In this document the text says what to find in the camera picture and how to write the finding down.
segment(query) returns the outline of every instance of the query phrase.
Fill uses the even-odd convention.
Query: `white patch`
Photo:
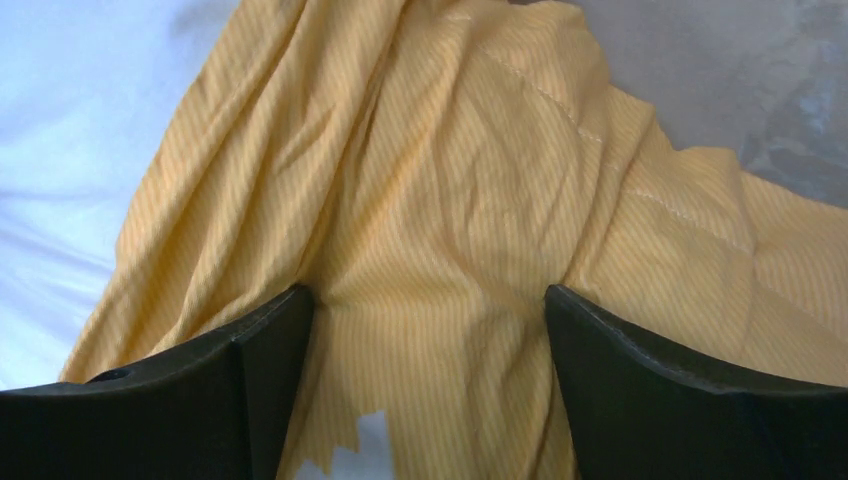
[[[394,480],[392,444],[385,413],[365,415],[356,424],[359,453],[336,447],[330,469],[333,473],[324,475],[318,466],[307,461],[300,467],[295,480]]]

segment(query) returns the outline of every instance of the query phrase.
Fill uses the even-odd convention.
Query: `striped fabric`
[[[846,239],[848,212],[731,152],[674,151],[609,85],[575,7],[243,0],[63,376],[301,281],[320,307],[280,478],[329,468],[381,410],[399,479],[571,478],[549,284],[718,358],[848,385]]]

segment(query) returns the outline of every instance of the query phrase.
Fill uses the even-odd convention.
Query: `yellow cloth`
[[[848,385],[846,239],[848,213],[731,152],[674,151],[609,85],[576,7],[244,0],[64,378],[302,281],[320,308],[281,478],[328,468],[378,410],[399,479],[568,478],[549,284],[718,358]]]

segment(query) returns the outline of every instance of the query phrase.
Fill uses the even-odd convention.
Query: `ribbed fabric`
[[[848,213],[731,152],[674,151],[609,85],[575,7],[244,0],[64,379],[300,281],[320,307],[280,478],[328,468],[377,410],[399,479],[571,478],[549,284],[718,358],[848,385],[846,239]]]

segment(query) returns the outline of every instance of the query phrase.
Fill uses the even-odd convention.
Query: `shiny gray surface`
[[[848,0],[572,0],[678,148],[848,207]]]

